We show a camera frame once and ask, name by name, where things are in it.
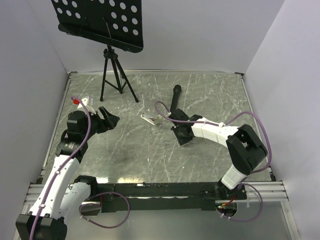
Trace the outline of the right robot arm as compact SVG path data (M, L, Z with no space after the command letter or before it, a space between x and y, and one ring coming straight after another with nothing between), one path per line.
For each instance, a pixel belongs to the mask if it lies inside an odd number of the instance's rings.
M180 145L187 144L193 138L203 138L228 149L232 164L217 183L218 193L223 199L230 199L242 180L251 175L268 156L267 148L248 124L228 126L197 114L189 117L179 108L168 118L174 124L171 130Z

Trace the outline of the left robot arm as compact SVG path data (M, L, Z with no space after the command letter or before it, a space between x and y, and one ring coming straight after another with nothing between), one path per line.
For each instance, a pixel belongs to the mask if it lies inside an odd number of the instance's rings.
M97 179L92 176L79 176L71 190L67 188L88 149L88 139L113 130L120 120L104 107L99 112L102 115L93 109L85 112L80 106L68 115L49 177L29 212L16 219L22 240L64 240L81 203L98 197Z

